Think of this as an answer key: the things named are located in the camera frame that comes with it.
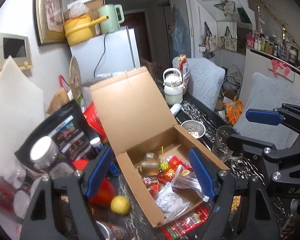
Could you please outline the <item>silver foil snack pack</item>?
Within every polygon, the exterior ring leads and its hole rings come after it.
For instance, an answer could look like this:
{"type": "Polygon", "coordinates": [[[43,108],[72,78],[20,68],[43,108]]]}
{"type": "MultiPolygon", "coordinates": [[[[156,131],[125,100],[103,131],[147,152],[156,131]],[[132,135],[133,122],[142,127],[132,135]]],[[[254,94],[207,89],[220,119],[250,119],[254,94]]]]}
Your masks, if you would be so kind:
{"type": "Polygon", "coordinates": [[[172,187],[176,189],[192,189],[196,191],[198,196],[204,201],[208,202],[210,197],[206,196],[200,186],[200,183],[189,168],[185,168],[183,165],[178,165],[174,178],[171,181],[172,187]]]}

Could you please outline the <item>white patterned snack bag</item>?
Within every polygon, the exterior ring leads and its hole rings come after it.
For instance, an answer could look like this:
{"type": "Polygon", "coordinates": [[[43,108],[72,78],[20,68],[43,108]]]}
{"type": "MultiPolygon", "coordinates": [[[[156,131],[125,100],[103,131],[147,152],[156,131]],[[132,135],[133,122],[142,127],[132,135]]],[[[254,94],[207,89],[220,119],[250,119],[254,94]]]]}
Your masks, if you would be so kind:
{"type": "Polygon", "coordinates": [[[164,223],[174,220],[176,217],[184,213],[190,206],[190,202],[184,201],[173,191],[171,183],[167,183],[159,191],[155,202],[164,214],[164,223]]]}

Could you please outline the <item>red snack packet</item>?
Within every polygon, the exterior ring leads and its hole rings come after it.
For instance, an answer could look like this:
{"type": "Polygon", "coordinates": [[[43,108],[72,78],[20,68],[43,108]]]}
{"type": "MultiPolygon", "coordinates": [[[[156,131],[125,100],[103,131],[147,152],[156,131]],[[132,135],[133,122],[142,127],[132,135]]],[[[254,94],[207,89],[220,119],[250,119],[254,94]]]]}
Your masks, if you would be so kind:
{"type": "Polygon", "coordinates": [[[210,210],[204,204],[200,204],[189,213],[161,226],[160,229],[167,239],[178,239],[205,223],[209,214],[210,210]]]}

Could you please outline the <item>red yellow candy bag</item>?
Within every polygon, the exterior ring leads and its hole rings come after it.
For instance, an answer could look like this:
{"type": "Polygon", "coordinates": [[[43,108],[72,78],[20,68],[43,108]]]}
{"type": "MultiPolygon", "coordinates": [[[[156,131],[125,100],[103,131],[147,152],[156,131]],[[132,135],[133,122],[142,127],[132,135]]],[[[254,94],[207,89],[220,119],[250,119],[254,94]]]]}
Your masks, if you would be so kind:
{"type": "Polygon", "coordinates": [[[166,161],[169,164],[169,168],[166,171],[162,171],[160,169],[160,164],[159,164],[158,181],[160,183],[163,183],[163,184],[170,183],[173,180],[179,165],[182,166],[183,170],[193,172],[193,169],[190,166],[190,164],[183,162],[181,159],[179,159],[175,155],[168,156],[166,158],[166,161]]]}

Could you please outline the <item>gold Dove chocolate box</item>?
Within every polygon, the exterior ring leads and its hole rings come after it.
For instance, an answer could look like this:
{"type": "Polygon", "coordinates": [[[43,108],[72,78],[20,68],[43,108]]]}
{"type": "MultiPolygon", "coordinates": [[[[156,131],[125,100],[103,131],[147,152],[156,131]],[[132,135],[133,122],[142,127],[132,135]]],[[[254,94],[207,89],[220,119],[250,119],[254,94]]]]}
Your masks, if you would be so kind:
{"type": "Polygon", "coordinates": [[[141,162],[141,174],[143,176],[157,176],[159,171],[159,154],[146,153],[141,162]]]}

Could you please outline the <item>orange snack bag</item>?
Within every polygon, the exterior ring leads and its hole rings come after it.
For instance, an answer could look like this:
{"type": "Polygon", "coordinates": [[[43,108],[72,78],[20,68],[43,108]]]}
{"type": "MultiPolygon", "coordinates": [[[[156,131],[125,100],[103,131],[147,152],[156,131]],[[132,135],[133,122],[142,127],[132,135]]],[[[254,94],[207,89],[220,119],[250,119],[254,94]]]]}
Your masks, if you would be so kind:
{"type": "Polygon", "coordinates": [[[241,114],[243,113],[243,103],[239,100],[225,103],[224,104],[224,110],[225,110],[225,118],[226,122],[234,126],[239,118],[241,117],[241,114]]]}

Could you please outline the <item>cardboard box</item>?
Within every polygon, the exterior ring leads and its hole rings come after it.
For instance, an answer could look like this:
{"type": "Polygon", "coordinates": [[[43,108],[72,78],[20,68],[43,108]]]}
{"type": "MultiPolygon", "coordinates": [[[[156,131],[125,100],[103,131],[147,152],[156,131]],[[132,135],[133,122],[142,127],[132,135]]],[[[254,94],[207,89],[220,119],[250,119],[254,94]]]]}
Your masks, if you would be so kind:
{"type": "Polygon", "coordinates": [[[121,171],[154,228],[163,225],[165,215],[137,171],[146,153],[164,152],[187,162],[196,147],[219,170],[229,170],[177,123],[146,67],[100,81],[90,93],[121,171]]]}

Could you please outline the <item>white lid jar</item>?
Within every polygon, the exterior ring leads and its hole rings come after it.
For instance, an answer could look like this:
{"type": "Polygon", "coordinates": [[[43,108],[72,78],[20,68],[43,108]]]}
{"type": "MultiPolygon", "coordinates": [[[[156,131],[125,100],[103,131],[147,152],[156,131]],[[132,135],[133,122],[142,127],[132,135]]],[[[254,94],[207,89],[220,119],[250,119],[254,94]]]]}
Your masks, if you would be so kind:
{"type": "Polygon", "coordinates": [[[59,148],[49,136],[38,139],[30,150],[30,160],[38,170],[50,167],[58,155],[59,148]]]}

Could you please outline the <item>grey leaf pattern cushion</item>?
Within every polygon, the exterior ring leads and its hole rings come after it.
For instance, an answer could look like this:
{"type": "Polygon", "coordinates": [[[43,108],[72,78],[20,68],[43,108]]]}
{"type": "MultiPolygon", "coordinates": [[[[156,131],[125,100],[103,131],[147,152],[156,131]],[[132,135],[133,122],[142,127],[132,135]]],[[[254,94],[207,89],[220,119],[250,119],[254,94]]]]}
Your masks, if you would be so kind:
{"type": "Polygon", "coordinates": [[[225,70],[206,58],[190,58],[187,62],[190,77],[186,91],[213,111],[225,78],[225,70]]]}

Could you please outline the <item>woven rattan fan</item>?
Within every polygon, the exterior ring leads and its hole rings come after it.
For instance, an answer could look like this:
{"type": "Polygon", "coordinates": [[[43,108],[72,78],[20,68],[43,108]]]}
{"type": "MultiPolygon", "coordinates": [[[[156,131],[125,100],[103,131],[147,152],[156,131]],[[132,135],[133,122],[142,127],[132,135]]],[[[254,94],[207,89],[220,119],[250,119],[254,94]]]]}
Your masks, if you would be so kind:
{"type": "Polygon", "coordinates": [[[79,64],[77,62],[77,59],[74,56],[72,56],[70,60],[69,84],[74,99],[78,100],[78,98],[82,94],[82,90],[80,87],[80,85],[82,84],[82,80],[81,80],[79,64]]]}

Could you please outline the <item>red white snack bag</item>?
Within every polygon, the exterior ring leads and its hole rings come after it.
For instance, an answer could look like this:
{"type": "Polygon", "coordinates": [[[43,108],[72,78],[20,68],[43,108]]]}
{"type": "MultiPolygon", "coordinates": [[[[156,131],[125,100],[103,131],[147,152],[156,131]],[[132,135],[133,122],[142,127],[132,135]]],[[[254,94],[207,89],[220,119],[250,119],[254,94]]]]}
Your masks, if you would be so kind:
{"type": "Polygon", "coordinates": [[[180,55],[178,57],[178,70],[181,72],[182,75],[183,94],[185,94],[188,88],[190,78],[189,64],[185,54],[180,55]]]}

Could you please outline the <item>white thermos jug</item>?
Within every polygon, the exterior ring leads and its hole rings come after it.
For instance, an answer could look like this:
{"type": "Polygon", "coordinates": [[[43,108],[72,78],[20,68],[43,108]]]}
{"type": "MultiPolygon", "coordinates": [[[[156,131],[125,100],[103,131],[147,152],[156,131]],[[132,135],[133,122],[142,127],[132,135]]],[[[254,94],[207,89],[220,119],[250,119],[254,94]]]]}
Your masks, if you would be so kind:
{"type": "Polygon", "coordinates": [[[176,68],[168,68],[163,72],[165,101],[169,106],[183,101],[183,80],[181,72],[176,68]]]}

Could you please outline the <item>white foam board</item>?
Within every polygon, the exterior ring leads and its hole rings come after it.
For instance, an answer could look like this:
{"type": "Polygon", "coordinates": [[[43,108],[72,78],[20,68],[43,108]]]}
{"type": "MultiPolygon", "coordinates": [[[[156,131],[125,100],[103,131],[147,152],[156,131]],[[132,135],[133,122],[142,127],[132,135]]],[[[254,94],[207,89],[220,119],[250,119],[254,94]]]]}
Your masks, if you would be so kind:
{"type": "Polygon", "coordinates": [[[12,168],[14,153],[44,118],[43,91],[8,57],[0,74],[0,176],[12,168]]]}

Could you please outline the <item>white refrigerator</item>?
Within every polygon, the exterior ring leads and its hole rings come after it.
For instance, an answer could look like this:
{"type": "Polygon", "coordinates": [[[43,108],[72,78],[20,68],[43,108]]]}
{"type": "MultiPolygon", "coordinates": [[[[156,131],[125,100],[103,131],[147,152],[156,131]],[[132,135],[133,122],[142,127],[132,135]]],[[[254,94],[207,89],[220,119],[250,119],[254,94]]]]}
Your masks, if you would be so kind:
{"type": "Polygon", "coordinates": [[[135,30],[121,30],[93,37],[70,47],[83,82],[101,74],[131,71],[140,67],[135,30]]]}

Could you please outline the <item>yellow pot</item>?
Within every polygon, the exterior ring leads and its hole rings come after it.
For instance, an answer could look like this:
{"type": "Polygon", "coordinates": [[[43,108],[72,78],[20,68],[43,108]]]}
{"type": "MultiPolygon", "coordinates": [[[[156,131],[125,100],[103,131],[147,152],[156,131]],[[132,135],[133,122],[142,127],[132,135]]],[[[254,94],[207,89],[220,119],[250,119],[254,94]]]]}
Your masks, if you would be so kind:
{"type": "Polygon", "coordinates": [[[91,19],[90,14],[84,14],[76,18],[71,18],[63,24],[65,37],[68,45],[75,46],[94,37],[94,26],[106,21],[108,15],[91,19]]]}

